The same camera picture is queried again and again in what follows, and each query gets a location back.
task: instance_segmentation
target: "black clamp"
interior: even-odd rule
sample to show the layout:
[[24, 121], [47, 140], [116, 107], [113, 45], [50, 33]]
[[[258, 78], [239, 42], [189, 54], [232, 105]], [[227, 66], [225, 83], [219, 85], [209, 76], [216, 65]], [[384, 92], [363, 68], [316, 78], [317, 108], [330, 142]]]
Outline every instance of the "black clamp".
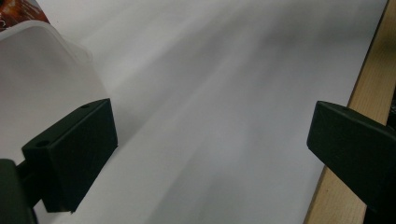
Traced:
[[109, 99], [74, 110], [22, 148], [24, 162], [0, 160], [0, 223], [37, 223], [41, 199], [75, 212], [117, 146]]
[[396, 221], [396, 132], [362, 114], [317, 102], [307, 145], [369, 208], [370, 223]]

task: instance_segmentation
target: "screw hole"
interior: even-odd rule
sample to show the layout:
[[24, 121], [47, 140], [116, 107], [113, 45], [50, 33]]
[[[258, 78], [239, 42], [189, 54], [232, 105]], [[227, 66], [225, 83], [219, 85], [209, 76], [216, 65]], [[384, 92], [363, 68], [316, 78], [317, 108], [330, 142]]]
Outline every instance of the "screw hole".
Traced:
[[45, 147], [45, 146], [47, 146], [49, 143], [50, 143], [50, 141], [44, 140], [44, 141], [41, 141], [41, 142], [35, 144], [35, 146], [36, 146], [36, 147]]

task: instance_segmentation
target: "wooden board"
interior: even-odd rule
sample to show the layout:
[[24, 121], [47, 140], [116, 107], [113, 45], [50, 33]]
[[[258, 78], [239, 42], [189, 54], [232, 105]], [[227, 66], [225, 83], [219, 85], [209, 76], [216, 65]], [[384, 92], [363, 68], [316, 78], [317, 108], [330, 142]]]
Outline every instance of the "wooden board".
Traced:
[[[348, 107], [385, 124], [396, 83], [396, 0], [389, 0]], [[359, 223], [365, 204], [327, 167], [323, 168], [305, 224]]]

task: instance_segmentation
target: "wooden surface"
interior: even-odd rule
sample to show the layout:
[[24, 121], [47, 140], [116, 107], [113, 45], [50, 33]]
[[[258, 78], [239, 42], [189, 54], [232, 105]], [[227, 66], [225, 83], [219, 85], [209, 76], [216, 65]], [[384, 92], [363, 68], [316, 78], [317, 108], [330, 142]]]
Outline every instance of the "wooden surface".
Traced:
[[[348, 107], [385, 124], [395, 82], [396, 0], [389, 0]], [[324, 167], [304, 223], [361, 224], [365, 209], [365, 204]]]

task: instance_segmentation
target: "white surface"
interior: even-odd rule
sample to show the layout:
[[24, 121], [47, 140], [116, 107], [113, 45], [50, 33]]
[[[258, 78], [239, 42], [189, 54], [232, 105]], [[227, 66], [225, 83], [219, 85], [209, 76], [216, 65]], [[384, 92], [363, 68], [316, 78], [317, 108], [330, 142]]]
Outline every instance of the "white surface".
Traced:
[[120, 147], [41, 223], [302, 223], [317, 100], [346, 105], [385, 0], [37, 0], [92, 51]]

